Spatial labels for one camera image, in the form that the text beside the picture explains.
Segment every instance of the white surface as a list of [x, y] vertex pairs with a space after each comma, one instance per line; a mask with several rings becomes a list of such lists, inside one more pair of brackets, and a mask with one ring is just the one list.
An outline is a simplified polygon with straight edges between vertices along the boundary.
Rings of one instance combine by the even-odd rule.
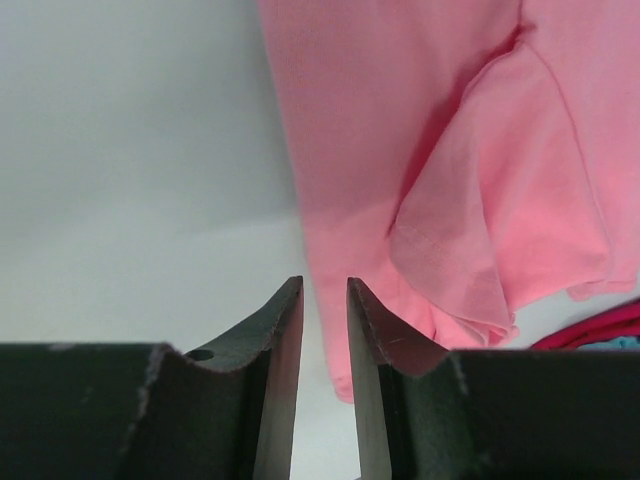
[[[3, 341], [190, 349], [308, 277], [252, 0], [5, 0], [0, 49]], [[353, 479], [309, 287], [292, 479]], [[516, 345], [628, 297], [532, 305]]]

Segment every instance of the clothing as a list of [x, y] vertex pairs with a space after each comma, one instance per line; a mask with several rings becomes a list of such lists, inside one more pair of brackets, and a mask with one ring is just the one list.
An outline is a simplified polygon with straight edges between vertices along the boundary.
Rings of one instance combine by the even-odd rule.
[[635, 0], [259, 0], [325, 348], [345, 283], [446, 348], [640, 264]]
[[601, 313], [536, 342], [535, 350], [574, 350], [619, 337], [640, 337], [640, 301]]
[[638, 337], [616, 337], [607, 342], [588, 343], [576, 350], [640, 350]]

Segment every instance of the blue cloth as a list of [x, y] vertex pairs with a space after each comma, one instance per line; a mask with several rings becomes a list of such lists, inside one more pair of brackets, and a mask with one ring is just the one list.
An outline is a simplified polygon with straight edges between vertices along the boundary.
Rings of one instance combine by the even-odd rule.
[[608, 342], [588, 343], [578, 347], [578, 350], [640, 350], [640, 338], [617, 337]]

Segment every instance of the garment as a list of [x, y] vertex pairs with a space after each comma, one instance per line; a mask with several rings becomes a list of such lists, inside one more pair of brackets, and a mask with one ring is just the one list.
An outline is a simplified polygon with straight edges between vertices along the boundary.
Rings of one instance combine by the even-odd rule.
[[531, 346], [535, 350], [574, 350], [614, 338], [640, 337], [640, 301], [614, 308], [563, 330]]
[[342, 399], [348, 276], [449, 349], [632, 288], [640, 2], [259, 5]]
[[638, 337], [616, 337], [606, 342], [587, 343], [576, 350], [640, 350]]

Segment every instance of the red cloth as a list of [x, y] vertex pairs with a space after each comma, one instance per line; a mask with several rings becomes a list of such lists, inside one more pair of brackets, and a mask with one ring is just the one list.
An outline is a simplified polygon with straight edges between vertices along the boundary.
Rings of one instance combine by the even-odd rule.
[[640, 300], [571, 325], [543, 338], [531, 348], [573, 350], [582, 345], [606, 342], [622, 336], [640, 336]]

